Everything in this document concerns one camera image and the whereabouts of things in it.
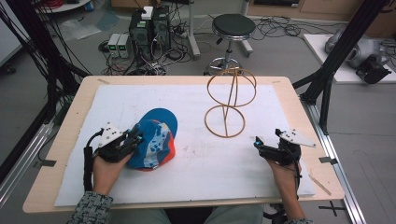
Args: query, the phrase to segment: patterned sleeve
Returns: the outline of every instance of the patterned sleeve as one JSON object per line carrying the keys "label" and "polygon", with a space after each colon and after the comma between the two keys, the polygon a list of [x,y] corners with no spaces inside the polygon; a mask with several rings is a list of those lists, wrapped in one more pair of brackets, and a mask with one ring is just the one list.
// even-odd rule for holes
{"label": "patterned sleeve", "polygon": [[300,218],[300,219],[286,221],[283,224],[314,224],[314,221],[311,219]]}
{"label": "patterned sleeve", "polygon": [[112,203],[113,199],[111,197],[92,191],[86,191],[67,224],[106,223]]}

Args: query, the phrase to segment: stool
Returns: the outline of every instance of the stool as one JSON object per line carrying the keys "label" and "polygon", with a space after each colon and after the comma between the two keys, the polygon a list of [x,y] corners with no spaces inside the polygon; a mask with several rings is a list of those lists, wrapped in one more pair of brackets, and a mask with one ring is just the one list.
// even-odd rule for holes
{"label": "stool", "polygon": [[231,58],[233,52],[233,42],[249,39],[256,29],[253,20],[241,14],[224,14],[217,16],[212,23],[213,32],[220,36],[217,44],[223,38],[228,39],[228,48],[224,58],[213,60],[207,67],[204,75],[215,75],[217,72],[228,68],[242,68],[242,65]]}

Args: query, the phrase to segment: blue cap brim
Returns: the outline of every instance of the blue cap brim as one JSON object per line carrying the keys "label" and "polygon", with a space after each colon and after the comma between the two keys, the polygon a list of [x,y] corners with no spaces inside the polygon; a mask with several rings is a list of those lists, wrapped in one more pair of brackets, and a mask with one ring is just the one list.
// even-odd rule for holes
{"label": "blue cap brim", "polygon": [[141,120],[144,119],[155,119],[159,122],[165,123],[169,130],[172,132],[174,138],[177,133],[177,119],[176,116],[168,109],[165,108],[154,108],[147,112]]}

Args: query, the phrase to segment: gray floor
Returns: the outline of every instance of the gray floor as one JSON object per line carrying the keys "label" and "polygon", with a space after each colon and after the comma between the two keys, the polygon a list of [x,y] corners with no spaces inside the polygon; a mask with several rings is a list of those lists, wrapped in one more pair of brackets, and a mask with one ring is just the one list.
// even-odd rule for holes
{"label": "gray floor", "polygon": [[[98,45],[112,33],[126,32],[129,25],[129,21],[124,19],[115,20],[114,25],[109,23],[114,17],[111,17],[105,7],[97,8],[91,13],[77,9],[61,13],[57,18],[59,22],[84,18],[81,21],[83,25],[105,23],[108,29],[99,34],[67,41],[70,49],[95,75],[100,75],[106,68],[105,58],[97,50]],[[210,18],[196,20],[195,27],[208,19]],[[210,22],[203,27],[210,27]],[[325,29],[334,32],[338,27]],[[201,76],[206,65],[212,59],[222,56],[227,47],[225,41],[217,46],[218,38],[213,35],[197,35],[196,39],[202,53],[201,58],[170,65],[168,76]],[[59,39],[55,38],[54,41],[59,44]],[[294,82],[320,67],[302,39],[290,36],[266,37],[260,41],[249,40],[249,43],[254,49],[249,58],[239,49],[235,49],[233,57],[255,76],[283,76]],[[3,127],[0,131],[0,162],[4,161],[46,102],[46,82],[29,56],[22,50],[11,61],[17,68],[17,73],[9,75],[2,71],[0,75],[0,125]],[[297,93],[304,92],[305,88],[298,89]],[[330,137],[367,223],[392,223],[396,219],[396,177],[392,174],[396,170],[395,93],[394,84],[332,86],[328,119]],[[35,161],[1,209],[0,222],[62,223],[70,217],[70,213],[23,213],[21,207],[38,172],[34,164]],[[317,223],[349,223],[347,213],[343,210],[337,210],[335,214],[332,210],[318,208],[330,206],[330,202],[302,205],[306,215]],[[342,202],[333,202],[333,205],[343,207]],[[125,211],[113,211],[112,216],[112,223],[125,223],[128,214]]]}

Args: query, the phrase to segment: cardboard box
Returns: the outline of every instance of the cardboard box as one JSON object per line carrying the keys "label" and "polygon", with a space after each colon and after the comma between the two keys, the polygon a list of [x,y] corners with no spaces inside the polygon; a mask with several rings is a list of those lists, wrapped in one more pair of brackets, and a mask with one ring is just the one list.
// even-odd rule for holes
{"label": "cardboard box", "polygon": [[111,0],[111,6],[123,8],[156,7],[161,0]]}
{"label": "cardboard box", "polygon": [[396,1],[390,1],[367,29],[370,37],[396,38]]}

